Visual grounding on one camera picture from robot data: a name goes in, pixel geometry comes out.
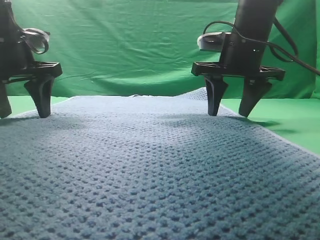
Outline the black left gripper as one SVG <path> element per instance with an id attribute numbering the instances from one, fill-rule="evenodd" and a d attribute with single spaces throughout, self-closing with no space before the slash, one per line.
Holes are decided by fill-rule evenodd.
<path id="1" fill-rule="evenodd" d="M 12 2 L 0 2 L 0 78 L 8 80 L 19 75 L 35 76 L 24 84 L 40 118 L 51 114 L 51 95 L 55 78 L 62 75 L 62 67 L 58 62 L 37 61 L 34 54 L 42 55 L 48 48 L 34 48 L 14 17 Z M 0 118 L 12 113 L 6 86 L 0 83 Z"/>

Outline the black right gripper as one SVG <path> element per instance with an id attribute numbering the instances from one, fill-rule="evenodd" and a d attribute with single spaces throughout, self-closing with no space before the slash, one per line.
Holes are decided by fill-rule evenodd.
<path id="1" fill-rule="evenodd" d="M 221 99 L 228 88 L 223 76 L 245 77 L 238 109 L 239 115 L 245 118 L 272 88 L 267 79 L 284 79 L 286 72 L 283 69 L 261 65 L 264 50 L 260 44 L 241 40 L 236 33 L 231 32 L 228 40 L 224 42 L 218 62 L 196 61 L 192 64 L 193 75 L 205 76 L 209 116 L 218 114 Z"/>

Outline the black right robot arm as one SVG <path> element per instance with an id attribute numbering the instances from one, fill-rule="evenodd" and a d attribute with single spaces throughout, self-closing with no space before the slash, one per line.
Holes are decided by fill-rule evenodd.
<path id="1" fill-rule="evenodd" d="M 204 31 L 198 37 L 199 50 L 220 53 L 218 62 L 194 62 L 191 69 L 194 76 L 204 77 L 210 116 L 218 114 L 229 86 L 225 77 L 244 80 L 238 109 L 243 117 L 272 88 L 270 79 L 283 80 L 284 70 L 261 65 L 278 5 L 275 0 L 240 0 L 231 32 Z"/>

